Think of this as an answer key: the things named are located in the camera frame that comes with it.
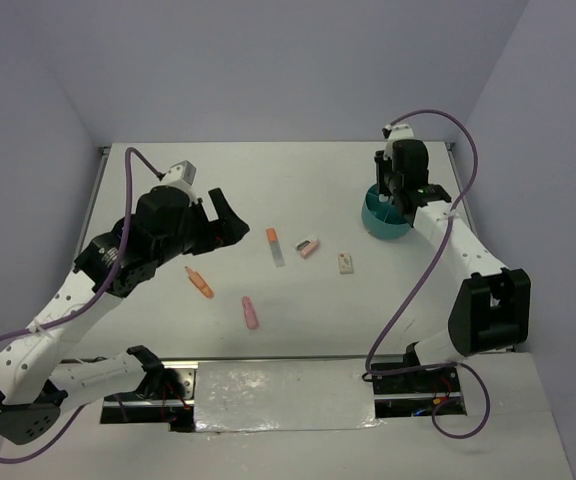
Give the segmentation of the orange transparent highlighter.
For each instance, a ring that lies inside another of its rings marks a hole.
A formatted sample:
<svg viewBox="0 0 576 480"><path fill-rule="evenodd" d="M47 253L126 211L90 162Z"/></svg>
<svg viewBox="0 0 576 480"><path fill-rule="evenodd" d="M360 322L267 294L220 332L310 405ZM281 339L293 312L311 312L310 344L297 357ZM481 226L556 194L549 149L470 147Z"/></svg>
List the orange transparent highlighter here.
<svg viewBox="0 0 576 480"><path fill-rule="evenodd" d="M214 297L214 291L197 271L188 266L185 267L185 271L189 281L205 298L212 299Z"/></svg>

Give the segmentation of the grey highlighter orange cap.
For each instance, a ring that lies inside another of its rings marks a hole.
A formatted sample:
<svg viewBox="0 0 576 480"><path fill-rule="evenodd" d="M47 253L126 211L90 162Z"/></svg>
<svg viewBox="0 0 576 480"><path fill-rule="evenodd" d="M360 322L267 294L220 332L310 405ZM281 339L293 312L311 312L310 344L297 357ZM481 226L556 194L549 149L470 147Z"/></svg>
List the grey highlighter orange cap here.
<svg viewBox="0 0 576 480"><path fill-rule="evenodd" d="M274 228L267 228L266 236L275 266L278 268L283 267L285 265L285 260L281 251L276 230Z"/></svg>

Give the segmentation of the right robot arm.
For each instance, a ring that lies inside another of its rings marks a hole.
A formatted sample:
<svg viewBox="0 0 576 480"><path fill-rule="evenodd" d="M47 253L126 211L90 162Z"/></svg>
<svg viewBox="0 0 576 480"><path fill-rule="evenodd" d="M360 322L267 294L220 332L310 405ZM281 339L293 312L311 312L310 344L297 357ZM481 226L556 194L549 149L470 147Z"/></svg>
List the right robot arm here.
<svg viewBox="0 0 576 480"><path fill-rule="evenodd" d="M404 383L425 391L437 377L435 364L527 340L531 280L492 255L458 215L450 195L429 182L429 154L417 139L390 140L375 154L377 191L436 250L432 266L444 263L459 283L443 329L406 349Z"/></svg>

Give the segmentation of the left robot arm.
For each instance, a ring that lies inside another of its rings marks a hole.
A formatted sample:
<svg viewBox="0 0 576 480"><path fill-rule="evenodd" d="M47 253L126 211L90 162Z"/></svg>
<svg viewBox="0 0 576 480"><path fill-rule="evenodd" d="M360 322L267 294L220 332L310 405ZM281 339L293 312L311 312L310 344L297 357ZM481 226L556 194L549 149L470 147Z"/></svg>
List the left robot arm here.
<svg viewBox="0 0 576 480"><path fill-rule="evenodd" d="M62 287L26 330L0 352L0 436L25 445L60 415L116 393L143 399L181 391L177 374L148 348L83 363L65 357L138 285L179 255L201 255L238 243L249 226L220 189L209 193L217 217L182 190L157 186L139 197L130 224L94 237Z"/></svg>

